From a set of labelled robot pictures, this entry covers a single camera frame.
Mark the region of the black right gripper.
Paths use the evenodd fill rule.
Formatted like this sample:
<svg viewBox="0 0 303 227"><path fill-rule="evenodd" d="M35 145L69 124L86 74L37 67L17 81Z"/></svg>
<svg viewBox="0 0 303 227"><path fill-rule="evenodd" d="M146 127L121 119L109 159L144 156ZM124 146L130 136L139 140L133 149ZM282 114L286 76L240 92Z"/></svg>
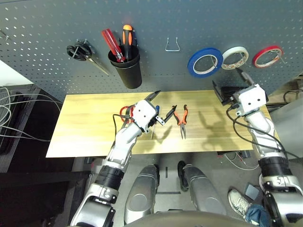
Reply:
<svg viewBox="0 0 303 227"><path fill-rule="evenodd" d="M253 86L255 84L255 82L248 73L244 72L240 68L236 68L236 71L240 74L243 81L246 82L249 86ZM220 90L214 80L212 81L212 83L214 92L222 105L227 105L228 103L230 103L233 94L239 91L239 87L222 87Z"/></svg>

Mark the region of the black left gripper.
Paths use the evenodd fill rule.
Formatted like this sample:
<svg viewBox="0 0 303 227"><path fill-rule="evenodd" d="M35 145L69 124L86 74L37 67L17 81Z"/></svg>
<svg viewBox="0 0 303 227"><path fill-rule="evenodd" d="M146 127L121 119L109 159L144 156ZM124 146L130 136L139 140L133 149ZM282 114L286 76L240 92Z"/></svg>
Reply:
<svg viewBox="0 0 303 227"><path fill-rule="evenodd" d="M155 91L151 94L149 94L145 100L148 102L151 102L158 94L160 93L160 90ZM172 117L176 110L177 105L173 105L170 111L166 114L165 120L163 120L161 117L159 117L159 114L156 113L155 115L151 115L147 117L147 129L150 127L153 127L155 123L159 123L160 125L165 125L166 122Z"/></svg>

